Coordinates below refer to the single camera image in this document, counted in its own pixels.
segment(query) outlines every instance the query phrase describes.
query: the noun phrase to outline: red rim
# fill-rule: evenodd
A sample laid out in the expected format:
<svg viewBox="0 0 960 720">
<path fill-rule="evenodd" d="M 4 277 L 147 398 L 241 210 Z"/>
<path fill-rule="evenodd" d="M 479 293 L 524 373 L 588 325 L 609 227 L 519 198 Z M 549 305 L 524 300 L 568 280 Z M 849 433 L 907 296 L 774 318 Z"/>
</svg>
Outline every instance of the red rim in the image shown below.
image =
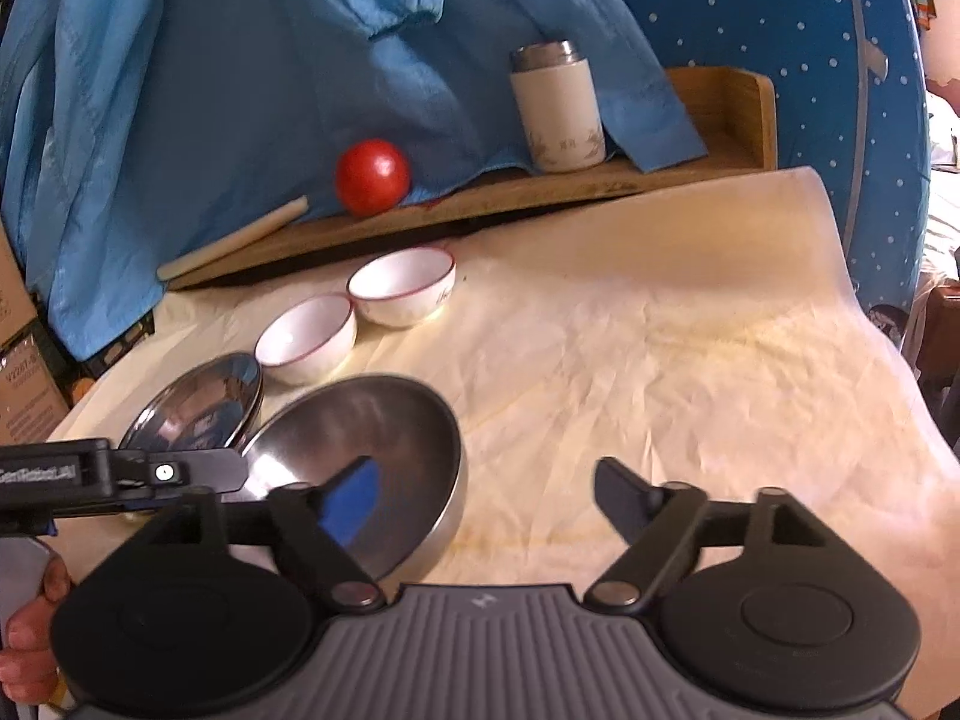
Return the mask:
<svg viewBox="0 0 960 720">
<path fill-rule="evenodd" d="M 344 319 L 340 327 L 338 327 L 336 330 L 330 333 L 326 338 L 323 339 L 323 341 L 320 341 L 320 343 L 318 343 L 316 346 L 313 346 L 307 349 L 304 353 L 302 353 L 299 356 L 291 358 L 290 360 L 284 360 L 283 362 L 263 362 L 260 358 L 260 355 L 257 352 L 257 348 L 260 346 L 260 342 L 263 341 L 263 337 L 270 332 L 270 329 L 275 324 L 277 324 L 277 322 L 279 322 L 280 319 L 283 319 L 284 317 L 286 317 L 287 314 L 290 314 L 292 311 L 296 311 L 296 309 L 299 309 L 299 307 L 301 307 L 302 305 L 305 305 L 307 303 L 312 303 L 314 300 L 320 300 L 321 298 L 344 298 L 344 300 L 347 301 L 347 318 Z M 264 330 L 262 333 L 260 333 L 260 338 L 256 340 L 256 345 L 253 346 L 253 357 L 256 357 L 256 362 L 259 362 L 262 365 L 262 367 L 283 367 L 284 365 L 290 365 L 291 362 L 299 362 L 304 357 L 309 357 L 311 354 L 317 351 L 317 349 L 319 349 L 321 346 L 325 346 L 327 343 L 330 343 L 333 337 L 337 335 L 337 333 L 339 333 L 341 330 L 343 330 L 344 327 L 347 326 L 347 323 L 350 321 L 350 317 L 352 316 L 353 316 L 353 301 L 350 300 L 349 295 L 345 295 L 344 293 L 321 293 L 320 295 L 312 295 L 310 298 L 301 300 L 299 303 L 294 303 L 294 305 L 290 306 L 290 308 L 288 308 L 279 317 L 277 317 L 270 324 L 267 325 L 267 329 Z"/>
<path fill-rule="evenodd" d="M 424 284 L 422 287 L 416 288 L 416 290 L 407 290 L 405 293 L 398 293 L 397 295 L 386 295 L 384 296 L 384 298 L 362 298 L 360 295 L 356 295 L 353 292 L 353 290 L 350 289 L 350 284 L 352 283 L 353 279 L 356 279 L 357 275 L 360 274 L 360 271 L 363 271 L 364 268 L 368 268 L 378 260 L 382 260 L 384 257 L 392 257 L 392 255 L 394 254 L 400 254 L 401 252 L 405 252 L 405 251 L 441 251 L 443 252 L 443 254 L 445 254 L 450 258 L 450 267 L 446 269 L 446 271 L 443 273 L 442 276 L 434 279 L 429 284 Z M 450 275 L 450 271 L 453 271 L 453 269 L 456 268 L 456 266 L 457 266 L 456 258 L 443 247 L 410 247 L 410 248 L 402 248 L 400 251 L 391 251 L 389 254 L 381 254 L 379 257 L 376 257 L 373 260 L 369 261 L 366 265 L 363 265 L 360 269 L 358 269 L 358 271 L 353 276 L 349 277 L 349 280 L 347 281 L 347 297 L 350 298 L 351 300 L 363 300 L 364 303 L 381 303 L 384 300 L 398 300 L 400 298 L 409 298 L 410 295 L 416 295 L 416 293 L 421 293 L 424 290 L 429 290 L 431 287 L 435 287 L 436 285 L 440 284 L 440 282 L 442 282 L 443 279 L 447 278 Z"/>
</svg>

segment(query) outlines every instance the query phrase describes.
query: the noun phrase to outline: bowl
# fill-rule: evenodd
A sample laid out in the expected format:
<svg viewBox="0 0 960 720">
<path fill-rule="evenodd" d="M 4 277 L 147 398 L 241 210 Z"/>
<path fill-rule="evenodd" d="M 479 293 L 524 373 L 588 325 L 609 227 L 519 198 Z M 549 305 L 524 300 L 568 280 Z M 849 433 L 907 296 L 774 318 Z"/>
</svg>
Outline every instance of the bowl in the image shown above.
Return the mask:
<svg viewBox="0 0 960 720">
<path fill-rule="evenodd" d="M 184 373 L 147 404 L 121 449 L 181 452 L 239 447 L 256 427 L 263 400 L 260 365 L 247 352 L 217 357 Z"/>
<path fill-rule="evenodd" d="M 413 327 L 450 300 L 457 264 L 438 247 L 407 248 L 377 257 L 347 282 L 365 319 L 387 327 Z"/>
<path fill-rule="evenodd" d="M 463 515 L 467 463 L 456 416 L 414 379 L 364 374 L 315 389 L 260 428 L 243 455 L 250 477 L 232 500 L 320 485 L 357 457 L 373 458 L 376 505 L 344 549 L 387 594 L 426 576 Z"/>
<path fill-rule="evenodd" d="M 357 320 L 347 295 L 315 295 L 263 331 L 254 354 L 264 373 L 284 384 L 315 384 L 347 359 Z"/>
</svg>

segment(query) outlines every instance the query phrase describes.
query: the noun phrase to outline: red ball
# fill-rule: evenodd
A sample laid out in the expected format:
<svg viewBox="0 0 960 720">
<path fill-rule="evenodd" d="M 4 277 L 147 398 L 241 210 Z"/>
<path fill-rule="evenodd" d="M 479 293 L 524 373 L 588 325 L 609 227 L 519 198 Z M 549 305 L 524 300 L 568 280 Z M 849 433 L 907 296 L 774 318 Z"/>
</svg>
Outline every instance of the red ball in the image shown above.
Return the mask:
<svg viewBox="0 0 960 720">
<path fill-rule="evenodd" d="M 356 217 L 390 210 L 410 191 L 410 164 L 399 148 L 381 140 L 361 141 L 337 161 L 334 185 L 340 202 Z"/>
</svg>

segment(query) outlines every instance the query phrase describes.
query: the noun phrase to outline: metal screw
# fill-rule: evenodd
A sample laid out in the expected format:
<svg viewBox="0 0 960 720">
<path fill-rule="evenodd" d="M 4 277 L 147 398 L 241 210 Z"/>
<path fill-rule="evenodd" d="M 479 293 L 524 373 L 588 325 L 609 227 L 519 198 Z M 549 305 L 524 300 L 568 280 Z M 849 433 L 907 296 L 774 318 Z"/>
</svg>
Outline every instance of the metal screw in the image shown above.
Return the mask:
<svg viewBox="0 0 960 720">
<path fill-rule="evenodd" d="M 333 603 L 343 608 L 366 608 L 380 600 L 380 589 L 366 581 L 341 581 L 330 590 Z"/>
<path fill-rule="evenodd" d="M 628 581 L 600 581 L 590 589 L 590 597 L 605 607 L 628 607 L 640 600 L 640 591 Z"/>
</svg>

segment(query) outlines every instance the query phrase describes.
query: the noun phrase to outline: hand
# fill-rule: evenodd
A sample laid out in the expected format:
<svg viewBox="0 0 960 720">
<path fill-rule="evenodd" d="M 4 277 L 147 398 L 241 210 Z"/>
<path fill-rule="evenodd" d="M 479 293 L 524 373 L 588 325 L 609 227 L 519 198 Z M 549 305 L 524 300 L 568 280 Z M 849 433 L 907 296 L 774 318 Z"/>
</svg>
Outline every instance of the hand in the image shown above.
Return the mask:
<svg viewBox="0 0 960 720">
<path fill-rule="evenodd" d="M 54 556 L 43 574 L 40 595 L 8 620 L 8 647 L 0 652 L 0 682 L 13 702 L 44 704 L 53 696 L 59 676 L 50 649 L 50 621 L 69 591 L 66 565 Z"/>
</svg>

